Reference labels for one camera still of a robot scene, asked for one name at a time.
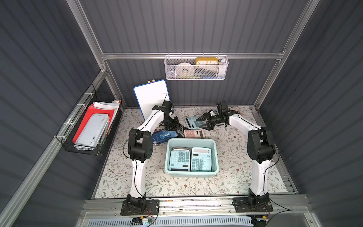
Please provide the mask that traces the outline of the teal calculator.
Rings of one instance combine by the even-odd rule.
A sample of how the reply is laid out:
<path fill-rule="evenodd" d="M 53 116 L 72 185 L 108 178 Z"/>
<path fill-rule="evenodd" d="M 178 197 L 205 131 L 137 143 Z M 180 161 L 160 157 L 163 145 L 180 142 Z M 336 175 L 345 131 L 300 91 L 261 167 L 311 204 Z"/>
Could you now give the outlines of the teal calculator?
<path fill-rule="evenodd" d="M 192 148 L 191 171 L 211 172 L 211 149 L 204 147 Z"/>
<path fill-rule="evenodd" d="M 199 116 L 185 117 L 186 126 L 189 130 L 197 130 L 200 126 L 204 125 L 205 121 L 197 121 Z"/>

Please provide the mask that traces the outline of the mint green storage box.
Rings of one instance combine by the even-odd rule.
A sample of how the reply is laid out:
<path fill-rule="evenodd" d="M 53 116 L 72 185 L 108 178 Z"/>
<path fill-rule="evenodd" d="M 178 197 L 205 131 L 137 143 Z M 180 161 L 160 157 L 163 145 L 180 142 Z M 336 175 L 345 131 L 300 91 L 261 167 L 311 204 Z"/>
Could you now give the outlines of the mint green storage box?
<path fill-rule="evenodd" d="M 178 177 L 213 177 L 219 173 L 216 142 L 212 139 L 170 139 L 165 172 Z"/>

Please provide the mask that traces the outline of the teal calculator hidden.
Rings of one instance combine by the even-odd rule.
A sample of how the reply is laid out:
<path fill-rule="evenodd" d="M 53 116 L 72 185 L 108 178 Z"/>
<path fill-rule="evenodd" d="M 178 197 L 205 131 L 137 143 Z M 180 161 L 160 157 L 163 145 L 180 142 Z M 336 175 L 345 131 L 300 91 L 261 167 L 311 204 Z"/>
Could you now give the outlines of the teal calculator hidden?
<path fill-rule="evenodd" d="M 172 150 L 169 161 L 169 171 L 190 171 L 191 152 L 189 150 Z"/>

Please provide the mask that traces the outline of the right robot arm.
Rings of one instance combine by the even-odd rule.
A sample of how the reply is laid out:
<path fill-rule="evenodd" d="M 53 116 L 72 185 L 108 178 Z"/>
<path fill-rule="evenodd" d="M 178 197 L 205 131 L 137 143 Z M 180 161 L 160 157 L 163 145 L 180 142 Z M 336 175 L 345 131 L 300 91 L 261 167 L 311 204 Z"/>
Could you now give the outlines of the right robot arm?
<path fill-rule="evenodd" d="M 267 175 L 276 149 L 270 132 L 246 120 L 238 111 L 226 111 L 217 115 L 204 113 L 196 121 L 205 122 L 200 126 L 201 129 L 211 131 L 216 125 L 224 124 L 236 128 L 247 136 L 247 153 L 252 160 L 252 181 L 247 205 L 252 211 L 262 209 L 266 212 L 273 211 L 267 189 Z"/>

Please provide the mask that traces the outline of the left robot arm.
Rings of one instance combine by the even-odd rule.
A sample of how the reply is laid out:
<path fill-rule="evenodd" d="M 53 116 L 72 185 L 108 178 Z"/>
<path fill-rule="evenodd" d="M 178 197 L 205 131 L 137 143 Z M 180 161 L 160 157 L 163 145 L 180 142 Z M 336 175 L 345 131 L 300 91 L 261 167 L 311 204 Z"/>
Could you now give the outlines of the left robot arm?
<path fill-rule="evenodd" d="M 153 154 L 152 135 L 155 129 L 163 124 L 167 131 L 175 131 L 177 137 L 184 137 L 184 127 L 178 117 L 172 117 L 174 106 L 170 101 L 154 106 L 151 115 L 138 128 L 129 131 L 129 138 L 125 142 L 128 155 L 132 163 L 132 182 L 130 192 L 126 197 L 125 208 L 144 212 L 147 205 L 146 196 L 146 165 Z"/>

